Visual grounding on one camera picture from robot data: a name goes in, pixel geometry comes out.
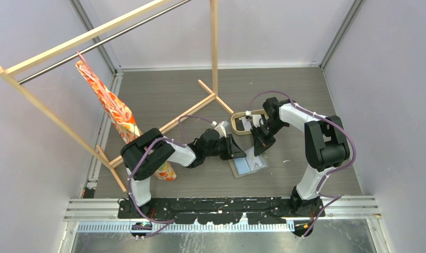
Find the grey chip credit card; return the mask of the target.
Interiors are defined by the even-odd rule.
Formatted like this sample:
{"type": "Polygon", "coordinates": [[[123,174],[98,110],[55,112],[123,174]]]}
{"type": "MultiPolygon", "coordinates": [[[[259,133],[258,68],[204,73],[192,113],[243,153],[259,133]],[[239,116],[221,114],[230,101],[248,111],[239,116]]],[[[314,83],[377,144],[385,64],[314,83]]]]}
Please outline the grey chip credit card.
{"type": "Polygon", "coordinates": [[[256,172],[258,170],[266,169],[269,167],[267,159],[263,154],[255,157],[251,153],[247,156],[246,161],[251,172],[256,172]]]}

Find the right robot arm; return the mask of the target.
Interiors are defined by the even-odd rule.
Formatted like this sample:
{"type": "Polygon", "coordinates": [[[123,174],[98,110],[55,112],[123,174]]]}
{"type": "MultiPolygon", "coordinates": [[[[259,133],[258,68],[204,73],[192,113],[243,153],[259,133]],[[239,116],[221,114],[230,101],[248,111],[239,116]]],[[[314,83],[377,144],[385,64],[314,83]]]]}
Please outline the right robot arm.
{"type": "Polygon", "coordinates": [[[245,113],[251,125],[255,156],[275,144],[275,134],[283,127],[295,127],[304,134],[307,168],[289,200],[292,213],[304,216],[320,206],[320,190],[327,175],[350,157],[342,121],[338,116],[326,117],[275,97],[267,99],[263,109],[266,120],[256,120],[250,111],[245,113]]]}

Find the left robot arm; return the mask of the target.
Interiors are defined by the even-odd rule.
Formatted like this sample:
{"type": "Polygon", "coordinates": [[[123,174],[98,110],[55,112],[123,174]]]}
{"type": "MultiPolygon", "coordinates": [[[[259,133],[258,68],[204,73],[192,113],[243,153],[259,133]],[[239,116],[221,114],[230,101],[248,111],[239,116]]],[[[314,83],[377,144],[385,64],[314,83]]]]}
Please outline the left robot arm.
{"type": "Polygon", "coordinates": [[[192,142],[180,144],[164,136],[157,128],[152,128],[126,144],[120,156],[128,170],[131,211],[138,218],[145,218],[151,211],[150,177],[166,162],[195,168],[203,164],[207,157],[232,160],[245,158],[247,154],[233,136],[223,130],[207,129],[192,142]]]}

